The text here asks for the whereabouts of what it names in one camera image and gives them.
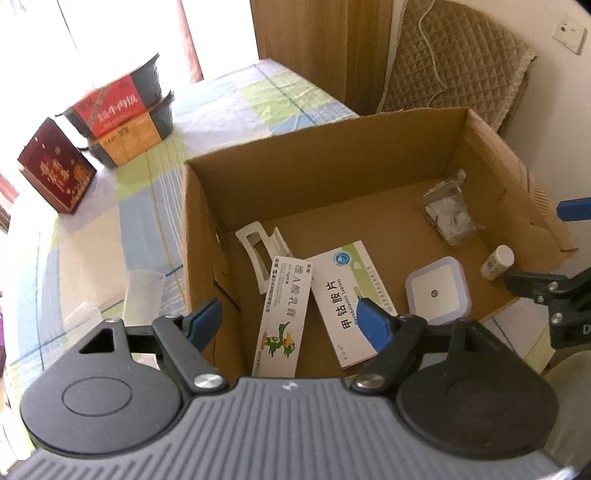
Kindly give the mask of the clear plastic cup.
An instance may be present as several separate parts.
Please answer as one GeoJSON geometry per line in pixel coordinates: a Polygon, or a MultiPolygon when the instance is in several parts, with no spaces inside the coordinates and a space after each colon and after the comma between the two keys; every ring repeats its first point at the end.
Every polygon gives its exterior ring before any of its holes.
{"type": "Polygon", "coordinates": [[[122,320],[127,327],[150,325],[159,316],[165,276],[150,270],[128,274],[122,320]]]}

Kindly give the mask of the small white pill bottle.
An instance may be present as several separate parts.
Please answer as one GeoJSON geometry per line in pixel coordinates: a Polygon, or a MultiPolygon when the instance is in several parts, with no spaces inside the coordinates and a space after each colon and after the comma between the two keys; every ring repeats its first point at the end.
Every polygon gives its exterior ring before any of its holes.
{"type": "Polygon", "coordinates": [[[515,254],[507,245],[499,245],[481,266],[481,275],[493,281],[514,265],[515,254]]]}

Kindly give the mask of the white square night light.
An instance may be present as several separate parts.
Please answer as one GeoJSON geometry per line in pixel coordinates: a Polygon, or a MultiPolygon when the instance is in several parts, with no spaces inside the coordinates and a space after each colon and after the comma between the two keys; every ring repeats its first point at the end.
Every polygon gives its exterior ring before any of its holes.
{"type": "Polygon", "coordinates": [[[465,318],[472,300],[461,263],[446,256],[408,275],[406,293],[411,314],[430,325],[465,318]]]}

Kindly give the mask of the white mecobalamin medicine box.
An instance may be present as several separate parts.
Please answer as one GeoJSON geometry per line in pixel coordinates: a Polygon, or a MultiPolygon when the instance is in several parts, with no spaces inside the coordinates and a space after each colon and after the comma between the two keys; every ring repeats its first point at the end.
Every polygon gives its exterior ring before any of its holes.
{"type": "Polygon", "coordinates": [[[361,240],[312,256],[311,290],[339,365],[346,369],[375,357],[387,343],[381,327],[358,320],[358,303],[368,298],[398,314],[361,240]]]}

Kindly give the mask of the white parrot ointment box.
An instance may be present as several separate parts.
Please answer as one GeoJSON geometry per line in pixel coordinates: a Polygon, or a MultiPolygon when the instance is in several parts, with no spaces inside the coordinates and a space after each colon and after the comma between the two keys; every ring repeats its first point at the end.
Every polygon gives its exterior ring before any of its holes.
{"type": "Polygon", "coordinates": [[[311,293],[311,262],[276,256],[254,355],[252,376],[294,378],[311,293]]]}

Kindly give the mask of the cream plastic hair clip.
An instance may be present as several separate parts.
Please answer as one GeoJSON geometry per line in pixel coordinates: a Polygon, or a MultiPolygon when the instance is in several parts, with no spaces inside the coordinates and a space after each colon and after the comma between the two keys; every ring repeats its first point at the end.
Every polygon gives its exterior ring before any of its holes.
{"type": "Polygon", "coordinates": [[[235,237],[249,256],[259,293],[266,294],[270,282],[270,261],[276,256],[293,257],[293,252],[279,229],[274,228],[269,235],[259,221],[242,227],[235,232],[235,237]]]}

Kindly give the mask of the bagged white small parts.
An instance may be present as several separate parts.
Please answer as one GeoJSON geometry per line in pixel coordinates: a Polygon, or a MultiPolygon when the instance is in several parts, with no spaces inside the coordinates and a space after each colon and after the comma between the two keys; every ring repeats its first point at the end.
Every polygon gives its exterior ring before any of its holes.
{"type": "Polygon", "coordinates": [[[466,177],[466,172],[458,169],[455,176],[442,180],[417,199],[427,221],[451,246],[484,229],[468,210],[463,194],[466,177]]]}

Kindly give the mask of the clear plastic lidded box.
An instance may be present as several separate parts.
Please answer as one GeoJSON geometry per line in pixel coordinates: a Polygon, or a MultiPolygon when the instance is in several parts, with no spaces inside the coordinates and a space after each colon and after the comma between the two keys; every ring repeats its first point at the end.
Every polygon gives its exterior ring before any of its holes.
{"type": "Polygon", "coordinates": [[[63,320],[63,328],[67,335],[81,338],[102,321],[100,310],[84,302],[63,320]]]}

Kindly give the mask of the checked plastic tablecloth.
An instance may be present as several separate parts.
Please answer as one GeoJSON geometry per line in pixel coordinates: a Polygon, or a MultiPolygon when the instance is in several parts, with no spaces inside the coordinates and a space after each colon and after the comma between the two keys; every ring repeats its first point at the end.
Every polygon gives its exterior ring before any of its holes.
{"type": "Polygon", "coordinates": [[[124,166],[99,168],[75,214],[57,214],[32,189],[18,197],[1,264],[11,396],[20,396],[79,339],[66,334],[63,320],[80,304],[96,306],[106,318],[121,314],[132,270],[163,274],[162,312],[184,311],[186,160],[353,117],[349,107],[272,60],[180,90],[171,109],[172,134],[124,166]]]}

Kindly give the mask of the brown cardboard box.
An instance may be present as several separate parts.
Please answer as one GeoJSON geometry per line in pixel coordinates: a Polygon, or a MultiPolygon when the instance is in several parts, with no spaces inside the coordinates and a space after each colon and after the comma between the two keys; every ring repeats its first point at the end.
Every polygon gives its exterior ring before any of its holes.
{"type": "Polygon", "coordinates": [[[462,264],[472,316],[511,304],[481,266],[505,244],[520,271],[550,273],[576,253],[556,205],[526,165],[476,113],[416,109],[360,117],[217,150],[184,166],[184,260],[188,304],[221,300],[221,329],[205,358],[228,379],[252,371],[263,296],[236,231],[278,230],[307,259],[362,241],[394,306],[405,281],[451,255],[462,264]],[[420,197],[458,171],[477,233],[449,245],[428,223],[420,197]]]}

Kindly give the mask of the brown quilted cover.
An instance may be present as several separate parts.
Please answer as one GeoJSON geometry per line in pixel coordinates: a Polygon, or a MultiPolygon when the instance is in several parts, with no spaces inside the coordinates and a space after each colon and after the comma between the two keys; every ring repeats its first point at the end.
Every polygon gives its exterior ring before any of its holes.
{"type": "Polygon", "coordinates": [[[469,107],[498,131],[525,92],[533,47],[454,1],[406,1],[379,110],[469,107]]]}

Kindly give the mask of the orange label food bowl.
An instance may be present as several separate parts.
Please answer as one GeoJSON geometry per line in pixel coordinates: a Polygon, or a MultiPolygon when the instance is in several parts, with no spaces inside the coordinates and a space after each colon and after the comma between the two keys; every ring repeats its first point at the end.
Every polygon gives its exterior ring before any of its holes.
{"type": "Polygon", "coordinates": [[[122,166],[160,144],[173,131],[170,91],[146,112],[137,115],[98,140],[90,140],[83,151],[88,151],[109,169],[122,166]]]}

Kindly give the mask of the red label food bowl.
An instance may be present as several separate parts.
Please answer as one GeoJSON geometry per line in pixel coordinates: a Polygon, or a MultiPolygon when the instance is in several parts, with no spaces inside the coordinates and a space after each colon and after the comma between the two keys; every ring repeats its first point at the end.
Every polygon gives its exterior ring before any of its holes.
{"type": "Polygon", "coordinates": [[[156,53],[131,73],[97,88],[58,116],[64,116],[86,139],[97,140],[162,99],[156,53]]]}

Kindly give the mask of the brown wooden door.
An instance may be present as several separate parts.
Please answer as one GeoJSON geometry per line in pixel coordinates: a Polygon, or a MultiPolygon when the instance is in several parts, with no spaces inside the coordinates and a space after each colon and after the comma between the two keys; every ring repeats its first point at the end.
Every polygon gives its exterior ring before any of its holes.
{"type": "Polygon", "coordinates": [[[393,0],[254,0],[259,57],[280,62],[358,114],[377,111],[393,0]]]}

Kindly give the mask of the white wall outlet plate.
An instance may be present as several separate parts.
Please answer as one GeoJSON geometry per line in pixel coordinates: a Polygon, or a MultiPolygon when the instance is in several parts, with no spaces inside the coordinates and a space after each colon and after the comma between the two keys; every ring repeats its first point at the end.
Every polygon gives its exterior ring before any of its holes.
{"type": "Polygon", "coordinates": [[[575,10],[564,10],[556,20],[552,38],[575,55],[582,54],[589,33],[587,16],[575,10]]]}

